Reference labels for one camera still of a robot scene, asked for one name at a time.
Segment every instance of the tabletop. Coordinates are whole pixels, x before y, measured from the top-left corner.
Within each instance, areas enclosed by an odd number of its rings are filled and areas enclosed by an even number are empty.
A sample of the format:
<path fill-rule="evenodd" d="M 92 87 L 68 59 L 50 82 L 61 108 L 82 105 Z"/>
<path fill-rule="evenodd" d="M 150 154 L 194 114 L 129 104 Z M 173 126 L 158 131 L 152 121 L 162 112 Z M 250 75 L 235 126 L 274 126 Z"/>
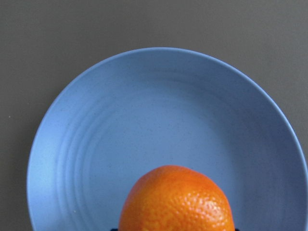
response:
<path fill-rule="evenodd" d="M 145 47 L 199 51 L 260 85 L 308 154 L 308 1 L 1 1 L 1 230 L 32 230 L 26 173 L 55 97 L 90 66 Z"/>

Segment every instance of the blue plate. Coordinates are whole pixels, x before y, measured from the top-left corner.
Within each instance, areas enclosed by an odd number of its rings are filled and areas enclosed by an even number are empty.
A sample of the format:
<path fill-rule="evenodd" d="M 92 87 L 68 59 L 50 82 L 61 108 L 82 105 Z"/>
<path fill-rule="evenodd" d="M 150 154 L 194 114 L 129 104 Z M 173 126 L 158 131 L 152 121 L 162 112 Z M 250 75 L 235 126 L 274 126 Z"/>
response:
<path fill-rule="evenodd" d="M 27 196 L 36 231 L 110 231 L 135 181 L 161 165 L 208 175 L 241 231 L 307 231 L 307 167 L 273 100 L 235 68 L 176 48 L 91 67 L 51 105 Z"/>

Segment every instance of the table surface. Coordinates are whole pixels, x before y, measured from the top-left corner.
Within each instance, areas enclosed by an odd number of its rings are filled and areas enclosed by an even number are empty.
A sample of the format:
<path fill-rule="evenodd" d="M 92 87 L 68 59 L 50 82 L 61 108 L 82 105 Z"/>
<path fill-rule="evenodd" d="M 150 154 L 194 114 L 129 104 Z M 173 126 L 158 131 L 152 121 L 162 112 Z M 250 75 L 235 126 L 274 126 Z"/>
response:
<path fill-rule="evenodd" d="M 221 59 L 278 104 L 308 154 L 308 1 L 1 1 L 1 230 L 30 231 L 26 171 L 61 90 L 112 55 L 179 47 Z"/>

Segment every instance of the shiny orange skin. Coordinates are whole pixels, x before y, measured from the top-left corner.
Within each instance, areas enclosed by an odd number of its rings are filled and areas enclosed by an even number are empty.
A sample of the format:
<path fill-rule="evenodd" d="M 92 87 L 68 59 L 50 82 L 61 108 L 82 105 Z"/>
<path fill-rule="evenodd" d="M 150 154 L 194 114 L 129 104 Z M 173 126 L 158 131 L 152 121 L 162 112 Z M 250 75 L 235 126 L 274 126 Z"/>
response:
<path fill-rule="evenodd" d="M 223 191 L 207 176 L 180 166 L 142 176 L 122 209 L 119 231 L 234 231 Z"/>

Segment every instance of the plate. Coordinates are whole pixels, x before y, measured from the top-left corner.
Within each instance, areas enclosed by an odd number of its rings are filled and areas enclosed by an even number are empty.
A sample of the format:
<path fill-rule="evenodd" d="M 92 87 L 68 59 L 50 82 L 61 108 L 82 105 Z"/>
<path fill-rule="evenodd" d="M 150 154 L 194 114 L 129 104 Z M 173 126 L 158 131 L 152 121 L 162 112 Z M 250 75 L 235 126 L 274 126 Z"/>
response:
<path fill-rule="evenodd" d="M 161 165 L 214 180 L 241 231 L 306 231 L 307 167 L 255 82 L 194 51 L 146 48 L 73 80 L 35 136 L 27 198 L 36 231 L 110 231 L 135 181 Z"/>

